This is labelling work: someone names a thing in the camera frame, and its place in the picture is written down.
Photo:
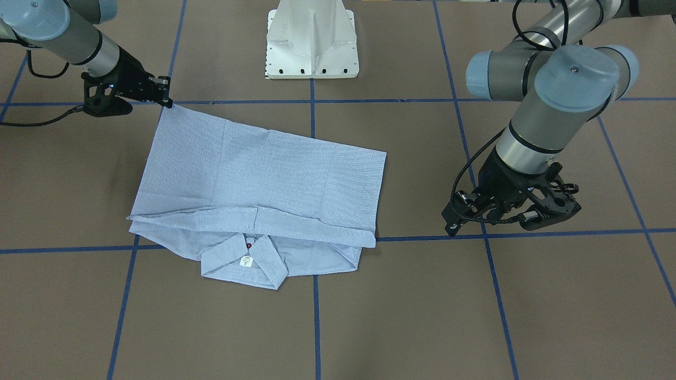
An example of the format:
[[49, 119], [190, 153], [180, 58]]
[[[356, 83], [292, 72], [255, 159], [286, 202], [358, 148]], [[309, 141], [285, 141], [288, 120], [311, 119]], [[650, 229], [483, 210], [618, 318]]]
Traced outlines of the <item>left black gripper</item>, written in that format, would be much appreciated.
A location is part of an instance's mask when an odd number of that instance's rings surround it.
[[454, 191], [453, 204], [442, 210], [448, 236], [456, 236], [466, 222], [492, 225], [519, 223], [527, 231], [564, 222], [582, 206], [574, 195], [579, 187], [565, 183], [562, 164], [553, 162], [538, 175], [512, 170], [492, 149], [470, 193]]

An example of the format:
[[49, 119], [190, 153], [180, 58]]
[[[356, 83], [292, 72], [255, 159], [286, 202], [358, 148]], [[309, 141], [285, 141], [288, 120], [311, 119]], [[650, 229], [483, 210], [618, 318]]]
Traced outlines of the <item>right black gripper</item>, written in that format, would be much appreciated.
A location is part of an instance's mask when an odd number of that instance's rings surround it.
[[155, 77], [125, 50], [120, 50], [120, 59], [109, 74], [93, 77], [82, 73], [81, 77], [84, 80], [82, 110], [93, 117], [128, 115], [133, 106], [125, 99], [155, 102], [169, 109], [173, 106], [171, 77]]

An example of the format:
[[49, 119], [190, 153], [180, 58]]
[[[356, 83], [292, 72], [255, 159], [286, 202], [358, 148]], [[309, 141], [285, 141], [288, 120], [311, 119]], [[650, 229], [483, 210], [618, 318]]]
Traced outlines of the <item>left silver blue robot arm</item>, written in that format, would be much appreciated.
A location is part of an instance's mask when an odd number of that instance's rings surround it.
[[488, 143], [492, 151], [471, 192], [452, 187], [442, 211], [446, 232], [466, 222], [517, 222], [527, 231], [564, 222], [581, 210], [579, 187], [560, 177], [556, 156], [587, 121], [636, 83], [636, 55], [620, 45], [582, 45], [586, 34], [613, 19], [674, 14], [674, 1], [561, 1], [500, 51], [474, 55], [466, 87], [486, 100], [517, 101], [509, 125]]

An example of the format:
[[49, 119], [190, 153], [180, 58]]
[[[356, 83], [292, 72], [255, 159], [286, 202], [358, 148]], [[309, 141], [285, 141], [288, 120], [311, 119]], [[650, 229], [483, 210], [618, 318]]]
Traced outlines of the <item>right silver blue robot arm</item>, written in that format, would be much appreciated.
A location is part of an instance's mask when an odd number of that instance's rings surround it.
[[147, 72], [142, 63], [99, 31], [114, 19], [116, 1], [2, 1], [2, 42], [47, 50], [82, 70], [84, 101], [67, 111], [93, 117], [128, 115], [130, 100], [171, 108], [171, 78]]

